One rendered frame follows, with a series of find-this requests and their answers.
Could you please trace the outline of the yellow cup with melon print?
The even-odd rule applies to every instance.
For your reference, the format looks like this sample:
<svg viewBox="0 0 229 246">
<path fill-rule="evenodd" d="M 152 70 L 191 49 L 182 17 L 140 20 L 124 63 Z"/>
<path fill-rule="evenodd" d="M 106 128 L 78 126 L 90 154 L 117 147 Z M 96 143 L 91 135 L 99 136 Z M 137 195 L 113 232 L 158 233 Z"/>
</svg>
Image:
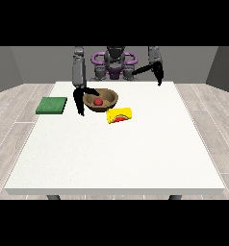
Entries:
<svg viewBox="0 0 229 246">
<path fill-rule="evenodd" d="M 115 108 L 107 110 L 107 121 L 109 124 L 128 120 L 132 118 L 132 110 L 130 108 Z"/>
</svg>

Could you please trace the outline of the brown wooden bowl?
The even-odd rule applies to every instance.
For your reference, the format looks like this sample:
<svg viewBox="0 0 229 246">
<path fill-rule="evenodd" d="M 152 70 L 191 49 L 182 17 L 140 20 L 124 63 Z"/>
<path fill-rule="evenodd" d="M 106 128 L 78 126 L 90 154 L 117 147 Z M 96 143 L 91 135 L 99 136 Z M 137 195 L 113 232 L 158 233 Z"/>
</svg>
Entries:
<svg viewBox="0 0 229 246">
<path fill-rule="evenodd" d="M 108 109 L 112 109 L 118 100 L 118 95 L 111 89 L 108 88 L 97 88 L 96 91 L 99 93 L 98 96 L 93 94 L 85 94 L 83 96 L 84 104 L 95 112 L 105 112 Z M 97 106 L 94 104 L 96 98 L 102 100 L 102 105 Z"/>
</svg>

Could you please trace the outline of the green square pad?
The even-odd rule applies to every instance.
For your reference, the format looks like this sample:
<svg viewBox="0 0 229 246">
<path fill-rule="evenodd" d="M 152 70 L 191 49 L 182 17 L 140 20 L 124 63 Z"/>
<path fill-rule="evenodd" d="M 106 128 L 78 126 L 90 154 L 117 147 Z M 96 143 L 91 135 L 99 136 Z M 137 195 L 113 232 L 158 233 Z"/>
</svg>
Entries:
<svg viewBox="0 0 229 246">
<path fill-rule="evenodd" d="M 66 102 L 66 97 L 43 97 L 38 104 L 36 114 L 62 114 Z"/>
</svg>

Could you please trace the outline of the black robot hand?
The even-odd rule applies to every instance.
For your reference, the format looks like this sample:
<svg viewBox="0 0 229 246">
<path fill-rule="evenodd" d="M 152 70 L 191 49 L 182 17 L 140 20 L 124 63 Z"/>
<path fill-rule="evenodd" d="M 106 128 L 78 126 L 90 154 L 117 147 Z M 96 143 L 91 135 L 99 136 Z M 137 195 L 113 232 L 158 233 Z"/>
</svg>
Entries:
<svg viewBox="0 0 229 246">
<path fill-rule="evenodd" d="M 164 71 L 163 71 L 163 65 L 160 61 L 156 61 L 153 63 L 150 63 L 146 66 L 143 66 L 141 68 L 136 69 L 135 71 L 132 72 L 133 75 L 137 75 L 146 71 L 151 70 L 157 81 L 158 81 L 158 86 L 162 84 L 163 78 L 164 78 Z"/>
<path fill-rule="evenodd" d="M 99 93 L 94 88 L 89 87 L 77 87 L 73 91 L 73 98 L 74 102 L 76 104 L 77 111 L 80 115 L 84 116 L 84 102 L 83 102 L 83 96 L 85 94 L 92 94 L 95 96 L 99 96 Z"/>
</svg>

